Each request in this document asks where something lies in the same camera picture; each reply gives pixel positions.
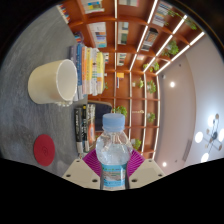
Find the wooden shelf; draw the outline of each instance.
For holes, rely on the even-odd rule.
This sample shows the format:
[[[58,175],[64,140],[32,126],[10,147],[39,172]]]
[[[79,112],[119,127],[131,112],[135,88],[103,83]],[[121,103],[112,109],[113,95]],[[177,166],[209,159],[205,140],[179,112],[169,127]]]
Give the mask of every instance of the wooden shelf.
[[[143,72],[143,64],[150,63],[153,58],[159,63],[160,69],[168,62],[172,63],[171,57],[162,56],[162,51],[156,56],[157,52],[167,41],[170,35],[173,35],[171,40],[175,40],[179,47],[179,52],[184,49],[191,41],[194,40],[201,30],[197,27],[197,30],[192,30],[188,25],[183,23],[181,27],[173,34],[173,30],[181,21],[178,16],[171,17],[167,15],[165,20],[169,23],[168,26],[160,27],[153,24],[153,18],[156,13],[156,9],[159,6],[160,1],[157,2],[155,11],[149,24],[147,24],[149,15],[152,10],[154,1],[140,0],[139,6],[127,6],[120,5],[117,0],[117,18],[115,18],[115,2],[114,0],[103,0],[102,7],[104,12],[96,12],[85,14],[81,0],[69,0],[62,2],[71,18],[68,26],[71,31],[81,31],[84,36],[84,44],[87,47],[95,47],[94,39],[89,29],[89,24],[105,22],[107,32],[107,47],[99,48],[99,51],[103,53],[109,53],[109,63],[105,65],[105,82],[108,84],[108,89],[105,89],[103,94],[98,96],[89,95],[89,99],[109,102],[113,107],[123,105],[128,111],[128,116],[125,119],[125,133],[131,138],[138,138],[142,142],[143,156],[145,158],[152,158],[155,151],[153,150],[155,140],[157,138],[159,125],[158,121],[158,107],[160,105],[160,96],[158,95],[159,83],[157,83],[158,77],[155,72],[147,70]],[[172,8],[173,11],[178,12],[181,16],[184,16],[179,9]],[[117,36],[115,37],[115,24],[117,23],[117,31],[119,22],[128,22],[129,30],[127,36],[127,44],[121,45],[117,43]],[[158,36],[150,47],[149,51],[142,51],[142,43],[139,51],[137,52],[140,40],[144,33],[145,28],[154,28],[158,31]],[[126,53],[126,58],[123,66],[118,66],[115,61],[115,54]],[[143,60],[136,60],[131,64],[133,59],[137,55],[144,55]],[[116,88],[116,73],[124,73],[124,79],[119,81],[119,88]],[[132,87],[132,82],[139,82],[139,79],[145,81],[144,88]],[[156,84],[157,91],[150,94],[146,91],[146,84],[148,81],[153,80]],[[146,122],[145,114],[131,113],[132,111],[143,110],[147,112],[153,112],[156,115],[156,119],[153,123]]]

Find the bottle label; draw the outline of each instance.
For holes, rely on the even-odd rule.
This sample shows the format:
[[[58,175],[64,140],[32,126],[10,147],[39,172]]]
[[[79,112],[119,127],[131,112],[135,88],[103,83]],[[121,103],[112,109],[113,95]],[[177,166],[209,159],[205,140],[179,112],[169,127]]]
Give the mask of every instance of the bottle label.
[[[125,184],[126,164],[123,165],[104,165],[103,179],[106,187],[120,187]]]

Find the table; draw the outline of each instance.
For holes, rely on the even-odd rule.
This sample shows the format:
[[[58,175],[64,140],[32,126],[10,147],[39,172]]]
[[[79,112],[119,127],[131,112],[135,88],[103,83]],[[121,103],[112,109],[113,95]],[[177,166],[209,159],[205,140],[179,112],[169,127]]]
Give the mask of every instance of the table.
[[[0,70],[0,157],[37,166],[62,177],[78,158],[75,140],[74,108],[87,103],[87,97],[70,107],[35,104],[27,87],[31,72],[38,66],[69,58],[69,46],[76,40],[53,7],[33,21],[17,38]],[[35,160],[33,144],[41,135],[55,144],[55,157],[47,166]]]

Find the white mug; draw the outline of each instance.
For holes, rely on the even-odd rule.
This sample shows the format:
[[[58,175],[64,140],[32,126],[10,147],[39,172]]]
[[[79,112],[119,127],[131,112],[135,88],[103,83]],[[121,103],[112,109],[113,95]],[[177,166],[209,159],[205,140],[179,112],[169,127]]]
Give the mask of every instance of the white mug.
[[[69,60],[37,67],[28,81],[28,93],[37,104],[72,101],[77,91],[77,70]]]

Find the water bottle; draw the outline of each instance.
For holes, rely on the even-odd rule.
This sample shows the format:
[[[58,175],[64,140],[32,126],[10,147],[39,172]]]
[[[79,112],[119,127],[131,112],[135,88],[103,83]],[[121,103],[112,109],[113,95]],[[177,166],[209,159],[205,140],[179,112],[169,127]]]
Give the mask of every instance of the water bottle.
[[[133,147],[123,132],[124,124],[123,114],[103,115],[104,132],[96,142],[96,154],[103,171],[103,190],[125,189],[126,166]]]

